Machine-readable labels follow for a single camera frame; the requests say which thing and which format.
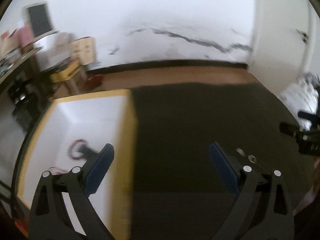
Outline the black strap wristwatch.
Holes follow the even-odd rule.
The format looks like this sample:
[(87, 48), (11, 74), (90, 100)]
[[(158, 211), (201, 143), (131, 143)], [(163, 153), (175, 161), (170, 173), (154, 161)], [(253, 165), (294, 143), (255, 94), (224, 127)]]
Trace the black strap wristwatch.
[(82, 145), (78, 149), (79, 158), (85, 160), (92, 160), (98, 157), (99, 153), (95, 152), (93, 149)]

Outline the white patterned pillow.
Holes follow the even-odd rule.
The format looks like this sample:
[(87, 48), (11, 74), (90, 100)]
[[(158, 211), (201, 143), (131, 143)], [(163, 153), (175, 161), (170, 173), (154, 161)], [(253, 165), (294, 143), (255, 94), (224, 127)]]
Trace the white patterned pillow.
[(311, 128), (311, 121), (298, 117), (299, 111), (316, 114), (319, 94), (317, 74), (306, 73), (290, 83), (279, 95), (278, 99), (286, 106), (300, 127), (307, 131)]

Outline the dark green table mat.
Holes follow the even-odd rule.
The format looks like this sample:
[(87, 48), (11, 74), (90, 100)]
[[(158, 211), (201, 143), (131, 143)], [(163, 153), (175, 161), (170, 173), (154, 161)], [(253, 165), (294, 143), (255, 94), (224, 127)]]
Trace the dark green table mat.
[(138, 119), (132, 239), (208, 239), (234, 196), (209, 158), (217, 142), (235, 157), (279, 170), (296, 206), (309, 191), (313, 159), (279, 131), (295, 118), (259, 83), (183, 83), (132, 90)]

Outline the yellow rimmed white box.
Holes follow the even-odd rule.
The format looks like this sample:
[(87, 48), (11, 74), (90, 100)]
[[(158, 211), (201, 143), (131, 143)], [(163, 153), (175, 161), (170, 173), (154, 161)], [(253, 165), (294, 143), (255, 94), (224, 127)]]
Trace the yellow rimmed white box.
[(44, 171), (66, 173), (82, 166), (78, 149), (100, 152), (114, 147), (114, 160), (99, 189), (89, 198), (98, 216), (116, 239), (129, 239), (137, 118), (132, 93), (118, 89), (69, 96), (53, 101), (23, 158), (16, 187), (18, 200), (31, 203)]

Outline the black shelf desk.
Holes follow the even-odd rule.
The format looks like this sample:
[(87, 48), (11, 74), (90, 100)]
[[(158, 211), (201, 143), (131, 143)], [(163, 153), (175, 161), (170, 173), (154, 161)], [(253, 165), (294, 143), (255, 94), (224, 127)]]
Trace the black shelf desk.
[(31, 78), (37, 77), (40, 74), (36, 62), (36, 53), (43, 47), (36, 47), (30, 52), (23, 54), (5, 73), (1, 76), (1, 94), (3, 94), (7, 87), (12, 84), (16, 77), (22, 72), (28, 72)]

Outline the yellow cardboard box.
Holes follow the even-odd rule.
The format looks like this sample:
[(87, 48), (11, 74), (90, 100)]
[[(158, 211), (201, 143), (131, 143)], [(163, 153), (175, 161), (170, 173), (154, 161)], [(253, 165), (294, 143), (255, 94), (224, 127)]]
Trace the yellow cardboard box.
[(72, 61), (67, 64), (62, 70), (53, 73), (50, 79), (53, 83), (59, 83), (62, 81), (70, 80), (80, 70), (80, 63), (78, 61)]

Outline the brown paper bag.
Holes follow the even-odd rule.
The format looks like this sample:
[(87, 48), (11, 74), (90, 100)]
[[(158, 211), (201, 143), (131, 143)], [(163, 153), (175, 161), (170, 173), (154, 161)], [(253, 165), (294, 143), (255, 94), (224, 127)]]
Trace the brown paper bag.
[(78, 59), (82, 65), (96, 61), (95, 38), (83, 37), (71, 42), (71, 58)]

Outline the pink box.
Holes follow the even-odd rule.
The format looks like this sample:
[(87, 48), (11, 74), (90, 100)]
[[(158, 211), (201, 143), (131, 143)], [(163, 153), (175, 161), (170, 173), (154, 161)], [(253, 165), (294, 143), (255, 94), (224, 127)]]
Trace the pink box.
[(20, 42), (20, 47), (24, 48), (29, 44), (33, 43), (34, 36), (30, 25), (25, 25), (18, 30), (18, 38)]

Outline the white framed monitor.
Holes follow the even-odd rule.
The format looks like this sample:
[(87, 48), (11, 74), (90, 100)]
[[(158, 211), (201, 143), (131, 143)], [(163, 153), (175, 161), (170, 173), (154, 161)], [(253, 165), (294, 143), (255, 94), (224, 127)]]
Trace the white framed monitor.
[(27, 5), (23, 8), (26, 22), (30, 25), (34, 40), (56, 32), (48, 10), (47, 2)]

